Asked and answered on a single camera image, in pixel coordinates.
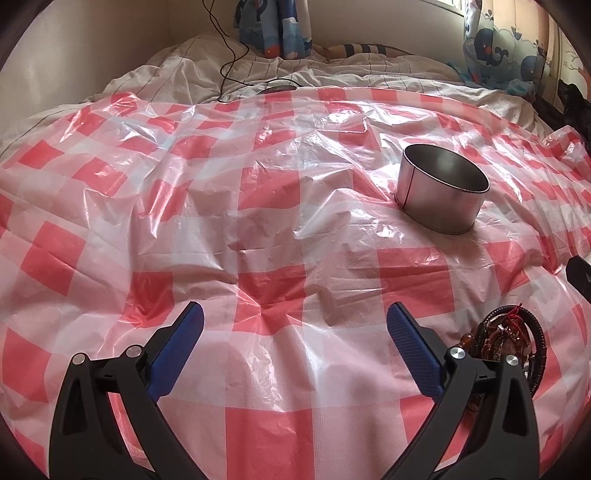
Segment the wrinkled plastic sheet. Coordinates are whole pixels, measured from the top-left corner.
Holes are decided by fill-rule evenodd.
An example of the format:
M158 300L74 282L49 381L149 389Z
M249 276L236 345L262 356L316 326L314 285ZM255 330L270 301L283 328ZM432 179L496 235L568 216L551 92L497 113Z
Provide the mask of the wrinkled plastic sheet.
M197 106L120 94L25 139L0 168L0 408L44 470L70 358L143 344L189 300L205 331L159 406L212 479L380 478L432 406L387 333L395 301L448 345L523 303L548 345L543 469L578 428L591 309L564 266L590 253L591 168L570 128L541 140L455 100L307 88ZM490 178L466 235L393 201L418 142Z

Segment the window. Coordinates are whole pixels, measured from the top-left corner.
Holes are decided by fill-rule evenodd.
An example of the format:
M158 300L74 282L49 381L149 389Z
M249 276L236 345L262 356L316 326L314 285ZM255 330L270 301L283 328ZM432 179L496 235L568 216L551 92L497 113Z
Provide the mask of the window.
M462 9L462 0L438 0L441 3L456 7L458 10Z

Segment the white bedsheet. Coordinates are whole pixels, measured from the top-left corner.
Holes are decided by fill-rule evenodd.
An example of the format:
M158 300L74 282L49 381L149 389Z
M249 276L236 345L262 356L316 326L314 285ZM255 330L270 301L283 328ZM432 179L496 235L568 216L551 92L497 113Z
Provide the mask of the white bedsheet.
M231 38L226 40L238 56L244 53L243 45ZM222 83L220 68L231 60L232 54L220 36L203 34L158 52L147 64L113 80L103 93L88 101L132 92L147 101L185 105L215 102ZM491 111L541 138L552 132L523 98L499 90L466 87L451 67L414 55L389 59L362 53L327 61L314 53L309 59L283 60L266 59L251 50L235 64L230 76L252 86L226 82L225 101L255 95L268 86L280 85L273 79L289 77L307 87L371 86L452 98ZM81 105L61 105L17 122L0 137L0 163L21 145L23 135L79 108Z

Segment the metal screw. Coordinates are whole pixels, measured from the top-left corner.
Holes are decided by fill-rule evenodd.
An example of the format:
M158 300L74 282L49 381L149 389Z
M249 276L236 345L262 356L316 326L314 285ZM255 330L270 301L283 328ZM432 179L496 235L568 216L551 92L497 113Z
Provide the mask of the metal screw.
M456 360L461 360L462 358L464 358L466 356L466 352L464 351L463 348L460 348L458 346L452 347L449 350L449 354L455 358Z
M507 355L506 361L512 367L519 364L519 359L515 355Z
M125 355L129 358L136 358L142 354L142 348L138 345L130 346L126 351Z
M72 357L72 363L74 365L81 365L86 360L86 355L83 353L77 353Z

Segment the bed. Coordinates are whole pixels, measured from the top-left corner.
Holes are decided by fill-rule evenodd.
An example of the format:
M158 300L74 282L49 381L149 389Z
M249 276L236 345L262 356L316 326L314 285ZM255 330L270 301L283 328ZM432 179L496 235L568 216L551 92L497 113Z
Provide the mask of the bed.
M402 299L451 345L524 303L550 346L534 399L547 470L589 401L591 307L563 268L591 254L578 136L420 56L250 52L232 76L251 85L227 83L220 103L231 59L198 35L2 136L0 410L22 448L47 471L72 355L118 355L197 299L204 337L159 406L210 478L379 478L431 407L387 341L384 307ZM278 77L302 87L257 95ZM491 179L472 233L430 232L396 207L413 142Z

